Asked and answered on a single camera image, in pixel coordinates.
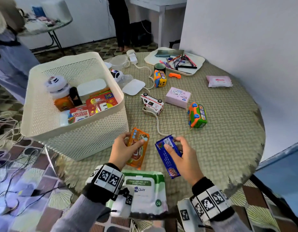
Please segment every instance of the barcode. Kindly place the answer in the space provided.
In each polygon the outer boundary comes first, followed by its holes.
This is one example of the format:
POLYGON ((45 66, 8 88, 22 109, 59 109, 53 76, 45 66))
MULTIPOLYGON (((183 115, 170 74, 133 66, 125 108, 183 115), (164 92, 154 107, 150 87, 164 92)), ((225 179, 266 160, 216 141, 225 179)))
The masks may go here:
POLYGON ((170 141, 169 138, 164 139, 164 143, 169 144, 172 148, 174 148, 174 146, 172 145, 172 142, 170 141))

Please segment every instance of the black pants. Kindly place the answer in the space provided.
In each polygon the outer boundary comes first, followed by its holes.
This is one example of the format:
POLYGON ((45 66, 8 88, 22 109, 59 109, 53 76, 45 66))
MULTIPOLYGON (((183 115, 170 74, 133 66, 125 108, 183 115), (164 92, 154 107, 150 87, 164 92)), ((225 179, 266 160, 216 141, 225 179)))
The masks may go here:
POLYGON ((131 38, 130 18, 124 0, 108 0, 109 12, 116 28, 116 37, 119 47, 129 46, 131 38))

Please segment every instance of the pink wet wipes package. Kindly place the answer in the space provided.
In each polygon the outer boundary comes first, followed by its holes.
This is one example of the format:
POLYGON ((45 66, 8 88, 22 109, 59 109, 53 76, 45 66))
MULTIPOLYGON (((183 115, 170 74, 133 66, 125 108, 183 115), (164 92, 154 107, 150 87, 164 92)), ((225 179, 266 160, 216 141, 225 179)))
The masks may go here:
POLYGON ((187 108, 191 93, 171 87, 168 91, 165 102, 178 107, 187 108))
POLYGON ((208 87, 212 88, 227 88, 232 87, 232 80, 228 76, 206 76, 209 82, 208 87))

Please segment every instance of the tray of pens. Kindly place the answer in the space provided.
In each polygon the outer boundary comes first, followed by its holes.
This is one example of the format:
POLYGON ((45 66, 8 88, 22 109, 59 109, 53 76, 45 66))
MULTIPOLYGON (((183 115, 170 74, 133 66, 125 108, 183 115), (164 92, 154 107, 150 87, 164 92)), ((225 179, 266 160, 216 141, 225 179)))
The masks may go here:
POLYGON ((195 54, 186 53, 184 50, 160 47, 145 57, 145 62, 151 65, 163 63, 168 70, 192 76, 201 68, 205 59, 195 54))

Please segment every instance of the pink tissue box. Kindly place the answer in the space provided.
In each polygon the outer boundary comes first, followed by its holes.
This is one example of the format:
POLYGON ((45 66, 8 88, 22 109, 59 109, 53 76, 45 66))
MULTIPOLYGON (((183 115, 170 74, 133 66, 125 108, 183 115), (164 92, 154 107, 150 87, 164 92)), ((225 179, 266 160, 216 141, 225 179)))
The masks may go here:
POLYGON ((165 102, 182 108, 188 108, 191 93, 171 87, 166 95, 165 102))

